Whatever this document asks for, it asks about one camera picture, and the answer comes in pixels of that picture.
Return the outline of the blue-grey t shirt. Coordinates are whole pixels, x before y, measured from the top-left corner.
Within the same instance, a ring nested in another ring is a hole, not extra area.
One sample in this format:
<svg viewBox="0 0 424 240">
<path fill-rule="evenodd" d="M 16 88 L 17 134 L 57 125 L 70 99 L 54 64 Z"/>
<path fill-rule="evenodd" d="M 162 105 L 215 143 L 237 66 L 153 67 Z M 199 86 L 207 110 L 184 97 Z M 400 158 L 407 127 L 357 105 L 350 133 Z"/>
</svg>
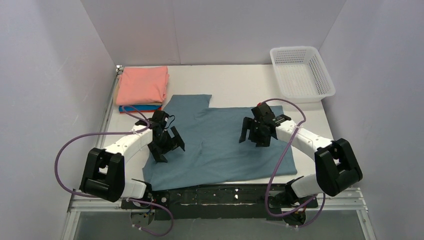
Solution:
<svg viewBox="0 0 424 240">
<path fill-rule="evenodd" d="M 284 141 L 272 139 L 269 147 L 239 143 L 243 119 L 252 117 L 250 107 L 210 107 L 211 96 L 173 95 L 164 111 L 175 116 L 185 143 L 165 154 L 167 163 L 150 156 L 142 170 L 154 191 L 196 185 L 296 175 L 293 151 Z"/>
</svg>

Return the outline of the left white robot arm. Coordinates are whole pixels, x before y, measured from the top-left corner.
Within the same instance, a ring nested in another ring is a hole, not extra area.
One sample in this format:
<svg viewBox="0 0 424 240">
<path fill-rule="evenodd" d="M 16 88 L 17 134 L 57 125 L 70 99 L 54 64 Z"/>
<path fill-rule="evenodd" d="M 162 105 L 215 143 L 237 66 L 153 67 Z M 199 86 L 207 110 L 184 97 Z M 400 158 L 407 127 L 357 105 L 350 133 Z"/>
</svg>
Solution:
<svg viewBox="0 0 424 240">
<path fill-rule="evenodd" d="M 119 199 L 142 199 L 151 191 L 151 184 L 127 178 L 126 163 L 144 147 L 157 163 L 166 163 L 165 157 L 177 148 L 184 149 L 185 143 L 176 127 L 169 127 L 173 115 L 156 110 L 152 117 L 135 123 L 131 134 L 121 137 L 106 148 L 92 148 L 86 159 L 79 189 L 109 202 Z"/>
</svg>

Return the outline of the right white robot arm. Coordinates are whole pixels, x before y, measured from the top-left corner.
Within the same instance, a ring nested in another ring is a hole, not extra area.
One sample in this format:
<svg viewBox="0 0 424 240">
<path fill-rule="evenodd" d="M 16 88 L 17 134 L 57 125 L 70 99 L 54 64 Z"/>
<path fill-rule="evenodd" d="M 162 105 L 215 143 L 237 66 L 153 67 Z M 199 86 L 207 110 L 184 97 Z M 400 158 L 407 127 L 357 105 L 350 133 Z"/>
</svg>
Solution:
<svg viewBox="0 0 424 240">
<path fill-rule="evenodd" d="M 321 193 L 334 197 L 363 179 L 357 158 L 346 139 L 319 136 L 285 114 L 276 115 L 266 103 L 251 111 L 253 117 L 243 119 L 240 143 L 249 140 L 256 147 L 269 147 L 274 138 L 298 149 L 314 162 L 314 174 L 285 184 L 284 197 L 287 200 L 295 202 Z"/>
</svg>

